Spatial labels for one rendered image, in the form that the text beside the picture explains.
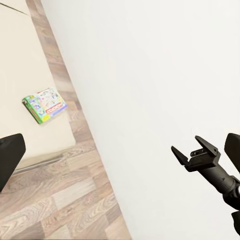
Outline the board game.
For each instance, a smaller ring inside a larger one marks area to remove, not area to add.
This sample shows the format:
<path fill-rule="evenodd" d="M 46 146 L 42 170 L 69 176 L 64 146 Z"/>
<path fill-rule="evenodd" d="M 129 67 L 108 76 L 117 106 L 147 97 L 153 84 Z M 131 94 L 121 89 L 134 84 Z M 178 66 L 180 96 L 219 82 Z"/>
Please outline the board game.
<path fill-rule="evenodd" d="M 40 125 L 68 107 L 54 86 L 26 96 L 22 101 Z"/>

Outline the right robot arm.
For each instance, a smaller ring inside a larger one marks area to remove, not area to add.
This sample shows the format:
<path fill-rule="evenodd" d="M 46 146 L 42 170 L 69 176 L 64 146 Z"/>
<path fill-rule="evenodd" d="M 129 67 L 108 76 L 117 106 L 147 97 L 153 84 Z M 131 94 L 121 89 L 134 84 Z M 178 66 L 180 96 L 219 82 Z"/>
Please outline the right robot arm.
<path fill-rule="evenodd" d="M 236 209 L 233 212 L 233 225 L 240 235 L 240 180 L 234 175 L 229 175 L 219 164 L 221 153 L 219 149 L 201 136 L 196 135 L 195 139 L 202 146 L 201 149 L 192 151 L 191 159 L 172 146 L 171 150 L 182 166 L 189 172 L 198 171 L 216 190 L 222 194 L 223 200 Z"/>

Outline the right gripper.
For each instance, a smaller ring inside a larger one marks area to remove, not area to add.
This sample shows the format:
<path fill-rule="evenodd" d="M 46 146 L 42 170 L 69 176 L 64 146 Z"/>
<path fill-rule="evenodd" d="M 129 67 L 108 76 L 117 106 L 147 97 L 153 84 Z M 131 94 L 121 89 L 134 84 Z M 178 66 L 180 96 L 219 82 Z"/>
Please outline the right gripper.
<path fill-rule="evenodd" d="M 171 150 L 182 166 L 189 172 L 198 171 L 210 184 L 218 185 L 227 176 L 226 170 L 219 164 L 221 153 L 219 149 L 212 145 L 201 136 L 196 135 L 195 139 L 206 151 L 205 155 L 198 155 L 188 158 L 180 152 L 176 147 L 172 146 Z"/>

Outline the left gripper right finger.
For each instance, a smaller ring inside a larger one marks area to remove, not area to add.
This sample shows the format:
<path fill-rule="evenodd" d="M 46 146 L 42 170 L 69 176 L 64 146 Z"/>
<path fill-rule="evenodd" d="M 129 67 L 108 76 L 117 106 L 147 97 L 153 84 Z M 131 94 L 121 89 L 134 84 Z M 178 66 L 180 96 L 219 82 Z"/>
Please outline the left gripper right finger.
<path fill-rule="evenodd" d="M 240 135 L 229 133 L 227 135 L 224 151 L 240 173 Z"/>

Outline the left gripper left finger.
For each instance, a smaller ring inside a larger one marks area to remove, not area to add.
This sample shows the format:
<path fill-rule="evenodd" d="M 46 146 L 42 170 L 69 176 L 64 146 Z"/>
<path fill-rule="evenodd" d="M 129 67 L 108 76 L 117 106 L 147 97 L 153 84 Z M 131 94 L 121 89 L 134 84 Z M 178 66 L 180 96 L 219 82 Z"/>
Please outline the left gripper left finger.
<path fill-rule="evenodd" d="M 0 138 L 0 192 L 26 153 L 22 133 Z"/>

